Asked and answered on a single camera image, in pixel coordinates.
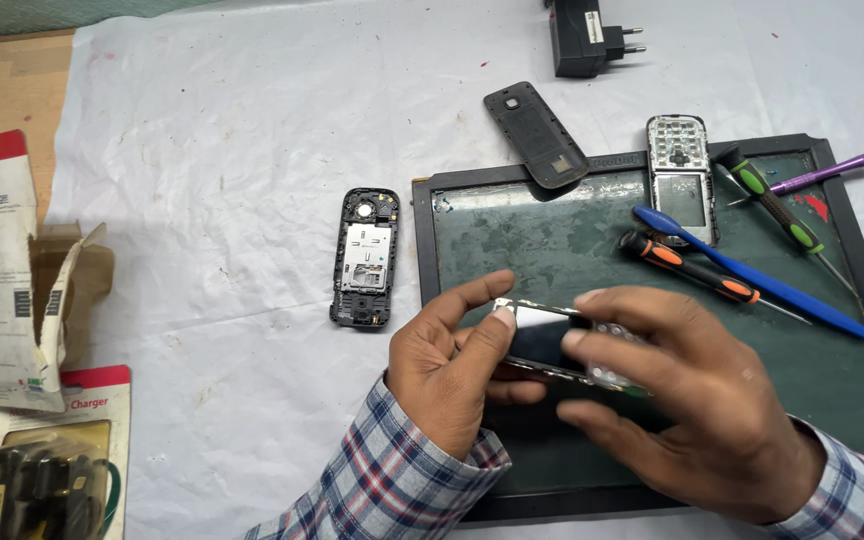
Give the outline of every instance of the white cloth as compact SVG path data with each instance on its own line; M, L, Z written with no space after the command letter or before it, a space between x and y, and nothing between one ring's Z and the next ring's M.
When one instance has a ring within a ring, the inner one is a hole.
M595 80L556 79L540 0L224 3L79 29L51 223L108 223L115 282L88 365L132 369L128 538L244 531L312 484L420 307L403 204L389 327L329 321L342 195L519 163L482 98L533 82L590 155L682 113L713 141L806 132L864 152L864 5L602 2L642 26ZM848 185L864 232L864 171ZM708 514L455 537L753 538Z

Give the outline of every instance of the green glass mat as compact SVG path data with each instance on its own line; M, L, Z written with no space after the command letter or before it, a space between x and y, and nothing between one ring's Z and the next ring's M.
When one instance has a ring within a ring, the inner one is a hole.
M767 176L772 183L814 170L808 153L751 161L759 170L777 171ZM864 323L858 300L815 256L796 250L764 208L757 203L726 206L745 192L721 168L715 173L722 233L717 249ZM763 305L738 303L619 251L619 237L633 227L630 208L647 204L646 177L645 171L632 171L583 178L578 187L549 202L537 201L525 183L445 190L442 195L452 209L433 212L441 290L510 268L517 282L506 296L564 308L582 292L619 285L689 294L758 352L786 411L864 454L864 341L822 324L805 325ZM827 215L827 222L821 214L821 186L782 199L819 236L832 264L851 276L833 216ZM701 254L688 257L718 269ZM487 306L475 309L462 325L474 325L487 313ZM624 415L654 430L664 425L641 402L566 382L551 387L549 397L537 405L489 406L484 424L496 430L514 463L493 494L638 483L631 472L556 418L558 400L583 396L620 400L614 405Z

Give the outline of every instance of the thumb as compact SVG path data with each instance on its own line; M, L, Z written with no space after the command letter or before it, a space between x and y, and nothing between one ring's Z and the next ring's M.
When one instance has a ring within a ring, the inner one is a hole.
M672 456L637 423L587 399L564 400L556 412L561 421L581 430L595 446L611 454L645 484L656 488L668 484L668 476L675 471Z
M505 359L516 334L516 315L499 308L476 325L462 343L462 350L444 369L459 375L485 392L496 366Z

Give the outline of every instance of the purple screwdriver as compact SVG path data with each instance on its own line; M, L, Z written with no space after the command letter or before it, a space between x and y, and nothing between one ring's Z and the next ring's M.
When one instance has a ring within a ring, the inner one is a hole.
M844 173L846 171L851 171L853 169L858 169L864 167L864 153L861 155L856 155L852 159L848 161L842 161L836 165L830 166L828 168L813 171L810 173L805 173L801 176L797 176L795 178L786 179L786 181L780 181L778 183L773 183L769 186L769 190L772 191L775 195L784 195L790 191L801 190L806 186L811 186L817 182L825 180L831 176L835 176L837 174ZM738 201L732 201L727 204L727 206L737 205L739 203L744 203L746 201L751 200L752 197L746 197L744 199L739 199Z

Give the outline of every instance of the person's left hand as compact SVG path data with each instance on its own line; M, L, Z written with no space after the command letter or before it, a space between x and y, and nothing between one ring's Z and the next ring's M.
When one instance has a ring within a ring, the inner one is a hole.
M455 330L466 312L497 299L515 281L511 271L500 270L449 289L389 343L385 386L425 436L457 460L473 448L486 397L522 404L546 397L541 382L493 379L516 333L508 309L489 313L474 328Z

